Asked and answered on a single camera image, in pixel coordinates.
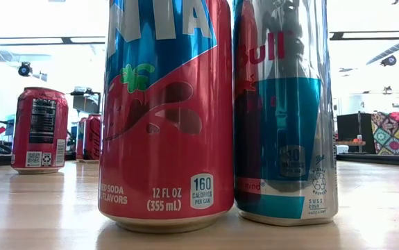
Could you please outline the red blue Fanta can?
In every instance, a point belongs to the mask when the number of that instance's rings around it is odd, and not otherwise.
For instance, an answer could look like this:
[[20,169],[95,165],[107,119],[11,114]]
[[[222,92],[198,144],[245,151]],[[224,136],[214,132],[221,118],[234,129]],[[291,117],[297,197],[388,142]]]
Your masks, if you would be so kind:
[[110,0],[99,211],[144,233],[195,231],[233,198],[227,0]]

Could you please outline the silver blue Red Bull can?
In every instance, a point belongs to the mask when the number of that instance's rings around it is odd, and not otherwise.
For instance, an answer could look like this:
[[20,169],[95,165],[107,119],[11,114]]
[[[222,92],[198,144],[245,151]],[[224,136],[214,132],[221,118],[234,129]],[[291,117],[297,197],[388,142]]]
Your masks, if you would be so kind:
[[233,0],[235,203],[256,222],[339,209],[327,0]]

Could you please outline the red Coca-Cola can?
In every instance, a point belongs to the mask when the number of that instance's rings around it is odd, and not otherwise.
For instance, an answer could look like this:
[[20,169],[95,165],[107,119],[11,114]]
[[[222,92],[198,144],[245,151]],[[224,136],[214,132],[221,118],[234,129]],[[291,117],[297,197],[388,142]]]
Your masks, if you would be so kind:
[[89,115],[85,120],[85,133],[83,143],[83,159],[99,160],[100,157],[100,129],[101,116]]
[[11,167],[20,174],[47,174],[65,166],[69,107],[65,94],[26,87],[17,101]]
[[86,117],[82,118],[78,122],[77,135],[76,135],[76,159],[83,159],[83,143],[84,143],[84,132],[85,132],[85,121]]

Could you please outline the dark monitor on stand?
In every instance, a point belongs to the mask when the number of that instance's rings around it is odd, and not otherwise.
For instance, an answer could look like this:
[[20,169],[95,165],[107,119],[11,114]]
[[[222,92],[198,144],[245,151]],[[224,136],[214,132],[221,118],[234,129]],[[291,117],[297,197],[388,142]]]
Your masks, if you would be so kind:
[[70,95],[73,97],[73,109],[88,114],[100,113],[100,92],[90,87],[75,87]]

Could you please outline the black cabinet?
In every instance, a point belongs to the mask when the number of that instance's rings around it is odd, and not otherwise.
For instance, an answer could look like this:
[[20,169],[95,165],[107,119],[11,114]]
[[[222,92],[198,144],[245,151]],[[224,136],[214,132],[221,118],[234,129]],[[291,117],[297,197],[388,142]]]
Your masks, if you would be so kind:
[[337,116],[338,141],[353,141],[361,135],[366,143],[362,146],[362,152],[376,154],[371,118],[372,114],[362,112]]

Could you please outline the small wooden table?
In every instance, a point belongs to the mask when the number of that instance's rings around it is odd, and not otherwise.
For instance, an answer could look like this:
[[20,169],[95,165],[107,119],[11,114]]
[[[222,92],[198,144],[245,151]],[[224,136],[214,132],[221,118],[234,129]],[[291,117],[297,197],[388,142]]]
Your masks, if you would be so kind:
[[347,146],[354,146],[354,147],[362,147],[366,143],[363,141],[336,141],[336,145],[347,145]]

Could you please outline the ceiling light fixture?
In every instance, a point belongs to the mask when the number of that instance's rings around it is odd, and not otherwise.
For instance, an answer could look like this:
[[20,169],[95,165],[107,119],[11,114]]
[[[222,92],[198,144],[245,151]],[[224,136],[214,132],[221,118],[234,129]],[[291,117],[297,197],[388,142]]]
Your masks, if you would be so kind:
[[330,40],[399,40],[399,31],[333,31]]
[[63,37],[0,37],[1,46],[50,45],[50,44],[104,44],[105,36]]

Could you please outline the black ceiling spotlight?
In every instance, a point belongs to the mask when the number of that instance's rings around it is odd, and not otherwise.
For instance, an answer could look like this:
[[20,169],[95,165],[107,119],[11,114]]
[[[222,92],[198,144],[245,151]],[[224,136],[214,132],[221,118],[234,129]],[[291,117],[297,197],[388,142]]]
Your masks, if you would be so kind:
[[23,77],[29,77],[33,74],[33,69],[31,67],[30,62],[22,62],[19,69],[18,74]]

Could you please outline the colourful crochet blanket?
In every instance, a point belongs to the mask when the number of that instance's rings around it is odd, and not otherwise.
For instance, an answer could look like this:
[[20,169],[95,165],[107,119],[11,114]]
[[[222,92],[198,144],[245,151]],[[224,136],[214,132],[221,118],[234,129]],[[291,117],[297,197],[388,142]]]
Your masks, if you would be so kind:
[[376,154],[399,156],[399,112],[375,112],[371,123]]

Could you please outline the black round ceiling device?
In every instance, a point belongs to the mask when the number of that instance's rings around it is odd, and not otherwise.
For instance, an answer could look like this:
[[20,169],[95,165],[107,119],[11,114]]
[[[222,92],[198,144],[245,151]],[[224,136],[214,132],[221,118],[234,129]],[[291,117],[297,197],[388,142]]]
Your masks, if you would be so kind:
[[384,67],[386,67],[386,66],[394,66],[396,64],[396,62],[397,62],[396,57],[394,55],[391,55],[391,56],[383,59],[380,62],[380,65],[384,66]]

